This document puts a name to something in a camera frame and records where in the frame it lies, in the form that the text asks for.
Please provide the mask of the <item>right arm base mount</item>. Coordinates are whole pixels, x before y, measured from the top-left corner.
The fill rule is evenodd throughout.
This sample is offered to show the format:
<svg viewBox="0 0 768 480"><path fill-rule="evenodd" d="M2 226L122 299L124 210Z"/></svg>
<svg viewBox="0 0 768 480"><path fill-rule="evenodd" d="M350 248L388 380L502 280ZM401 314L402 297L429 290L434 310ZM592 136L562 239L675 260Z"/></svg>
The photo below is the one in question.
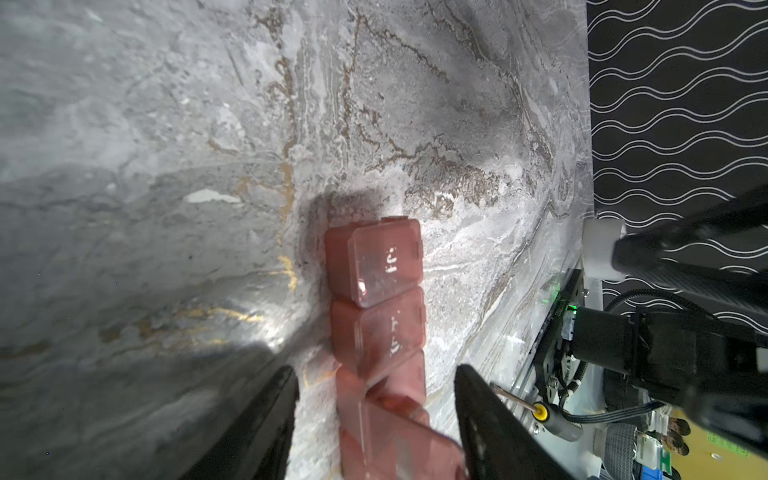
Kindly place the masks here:
<svg viewBox="0 0 768 480"><path fill-rule="evenodd" d="M585 298L583 271L572 269L557 290L537 337L533 357L535 387L543 400L563 406L579 388L588 364L573 354L572 340L577 310Z"/></svg>

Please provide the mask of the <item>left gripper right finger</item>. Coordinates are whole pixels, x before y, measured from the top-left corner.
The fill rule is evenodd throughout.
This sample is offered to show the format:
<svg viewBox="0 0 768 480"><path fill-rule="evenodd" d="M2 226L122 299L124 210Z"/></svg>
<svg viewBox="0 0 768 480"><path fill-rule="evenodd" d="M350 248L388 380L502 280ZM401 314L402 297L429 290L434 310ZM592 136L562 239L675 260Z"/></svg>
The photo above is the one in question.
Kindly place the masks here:
<svg viewBox="0 0 768 480"><path fill-rule="evenodd" d="M455 409L472 479L569 479L468 364L454 377Z"/></svg>

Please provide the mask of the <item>brown pill organizer box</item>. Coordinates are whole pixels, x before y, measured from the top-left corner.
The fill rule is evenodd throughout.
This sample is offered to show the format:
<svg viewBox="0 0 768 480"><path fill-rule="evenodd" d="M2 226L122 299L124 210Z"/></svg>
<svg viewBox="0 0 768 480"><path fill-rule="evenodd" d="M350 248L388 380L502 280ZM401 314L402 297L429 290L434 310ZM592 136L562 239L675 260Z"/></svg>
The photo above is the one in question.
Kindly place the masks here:
<svg viewBox="0 0 768 480"><path fill-rule="evenodd" d="M424 407L419 222L385 217L331 228L325 260L344 478L466 478L462 448L431 428Z"/></svg>

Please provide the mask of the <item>white pill bottle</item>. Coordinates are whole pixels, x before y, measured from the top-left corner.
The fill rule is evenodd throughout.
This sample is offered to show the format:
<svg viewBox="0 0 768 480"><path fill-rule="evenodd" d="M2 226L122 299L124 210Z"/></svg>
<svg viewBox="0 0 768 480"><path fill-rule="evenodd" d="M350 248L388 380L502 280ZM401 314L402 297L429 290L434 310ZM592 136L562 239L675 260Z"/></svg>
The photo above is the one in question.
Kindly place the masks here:
<svg viewBox="0 0 768 480"><path fill-rule="evenodd" d="M591 279L618 282L625 275L612 264L615 243L626 234L620 219L589 218L582 235L582 264L585 276Z"/></svg>

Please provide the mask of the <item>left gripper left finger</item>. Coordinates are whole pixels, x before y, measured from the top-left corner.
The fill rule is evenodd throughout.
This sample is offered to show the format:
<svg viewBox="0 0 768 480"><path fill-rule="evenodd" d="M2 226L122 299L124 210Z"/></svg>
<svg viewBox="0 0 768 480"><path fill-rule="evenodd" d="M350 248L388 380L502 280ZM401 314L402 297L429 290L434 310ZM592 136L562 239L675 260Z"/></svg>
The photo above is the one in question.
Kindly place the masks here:
<svg viewBox="0 0 768 480"><path fill-rule="evenodd" d="M299 384L280 367L184 479L276 479L286 476Z"/></svg>

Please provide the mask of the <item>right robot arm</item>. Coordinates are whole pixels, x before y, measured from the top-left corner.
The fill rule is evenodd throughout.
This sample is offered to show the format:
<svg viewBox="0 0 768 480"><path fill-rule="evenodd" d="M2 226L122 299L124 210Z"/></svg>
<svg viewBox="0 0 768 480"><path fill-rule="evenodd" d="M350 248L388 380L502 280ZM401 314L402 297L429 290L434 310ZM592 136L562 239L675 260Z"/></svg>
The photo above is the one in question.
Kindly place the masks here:
<svg viewBox="0 0 768 480"><path fill-rule="evenodd" d="M649 393L651 402L637 413L661 404L678 407L700 427L760 456L767 454L767 365L760 359L767 352L766 334L720 320L676 293L764 314L767 274L678 263L661 254L766 223L765 186L641 233L626 233L618 219L586 220L586 277L642 278L654 286L636 295L665 295L677 306L617 314L615 308L633 295L626 292L601 310L578 308L572 340L578 359L620 373Z"/></svg>

